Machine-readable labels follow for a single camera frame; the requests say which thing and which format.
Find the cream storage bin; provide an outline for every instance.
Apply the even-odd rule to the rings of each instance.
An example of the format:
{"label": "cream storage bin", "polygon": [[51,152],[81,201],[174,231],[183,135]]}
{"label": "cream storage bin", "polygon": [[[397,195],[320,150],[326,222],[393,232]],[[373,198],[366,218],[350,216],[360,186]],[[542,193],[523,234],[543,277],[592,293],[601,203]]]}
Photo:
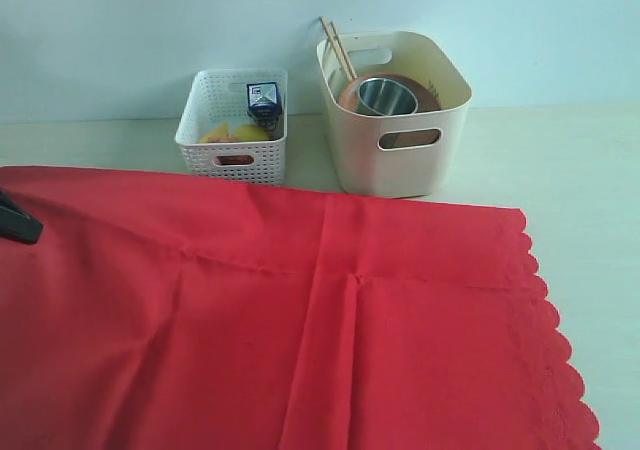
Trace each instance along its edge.
{"label": "cream storage bin", "polygon": [[[329,143],[336,172],[349,193],[379,197],[428,195],[447,180],[462,133],[471,88],[447,56],[428,37],[410,32],[342,36],[358,75],[397,73],[416,80],[436,96],[442,110],[370,117],[338,105],[346,79],[325,40],[317,47],[329,118]],[[360,57],[385,55],[384,62],[358,65]],[[383,135],[432,130],[430,145],[383,149]]]}
{"label": "cream storage bin", "polygon": [[[250,143],[206,143],[198,140],[226,121],[251,123],[247,115],[248,83],[276,82],[283,115],[275,140]],[[282,185],[287,140],[287,72],[283,69],[205,70],[199,72],[187,100],[175,137],[193,175]],[[220,157],[248,155],[248,165],[221,165]]]}

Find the chopsticks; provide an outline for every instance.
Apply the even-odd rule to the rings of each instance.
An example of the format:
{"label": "chopsticks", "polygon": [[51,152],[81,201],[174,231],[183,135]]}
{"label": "chopsticks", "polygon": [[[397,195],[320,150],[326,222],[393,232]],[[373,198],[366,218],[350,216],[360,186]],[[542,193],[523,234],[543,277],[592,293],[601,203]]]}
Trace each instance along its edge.
{"label": "chopsticks", "polygon": [[333,52],[336,54],[338,62],[342,67],[342,71],[347,77],[347,81],[355,80],[358,78],[356,74],[356,69],[353,67],[353,63],[351,63],[351,59],[349,58],[349,54],[345,51],[344,45],[342,44],[342,39],[336,30],[336,26],[333,22],[327,22],[327,19],[324,17],[320,17],[320,22],[322,22],[322,28],[324,28],[324,33],[327,34],[327,40],[331,44],[331,48]]}

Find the metal cup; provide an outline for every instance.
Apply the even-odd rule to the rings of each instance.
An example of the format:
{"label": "metal cup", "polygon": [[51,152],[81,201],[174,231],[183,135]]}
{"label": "metal cup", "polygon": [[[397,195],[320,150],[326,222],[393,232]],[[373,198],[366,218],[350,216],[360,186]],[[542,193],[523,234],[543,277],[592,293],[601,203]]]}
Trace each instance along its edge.
{"label": "metal cup", "polygon": [[375,117],[408,115],[418,110],[411,90],[390,78],[374,77],[358,86],[358,113]]}

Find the yellow object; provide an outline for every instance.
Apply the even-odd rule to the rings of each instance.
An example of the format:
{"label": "yellow object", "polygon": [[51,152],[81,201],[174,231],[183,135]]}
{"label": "yellow object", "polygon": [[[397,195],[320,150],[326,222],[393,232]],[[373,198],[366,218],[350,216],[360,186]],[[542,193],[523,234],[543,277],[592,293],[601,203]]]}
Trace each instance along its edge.
{"label": "yellow object", "polygon": [[240,125],[233,131],[233,136],[241,142],[266,142],[269,141],[269,134],[258,125]]}
{"label": "yellow object", "polygon": [[221,123],[215,129],[211,130],[204,137],[198,140],[198,143],[212,143],[213,141],[219,141],[220,138],[229,136],[229,124],[227,122]]}

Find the light blue wall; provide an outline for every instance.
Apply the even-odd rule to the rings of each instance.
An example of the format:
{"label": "light blue wall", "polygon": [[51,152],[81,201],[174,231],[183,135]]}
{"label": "light blue wall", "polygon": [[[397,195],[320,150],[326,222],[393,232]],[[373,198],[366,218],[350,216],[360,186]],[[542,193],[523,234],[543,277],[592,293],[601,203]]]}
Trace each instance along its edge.
{"label": "light blue wall", "polygon": [[639,2],[0,0],[0,122],[176,117],[197,70],[265,65],[318,111],[320,14],[429,35],[475,106],[639,99]]}

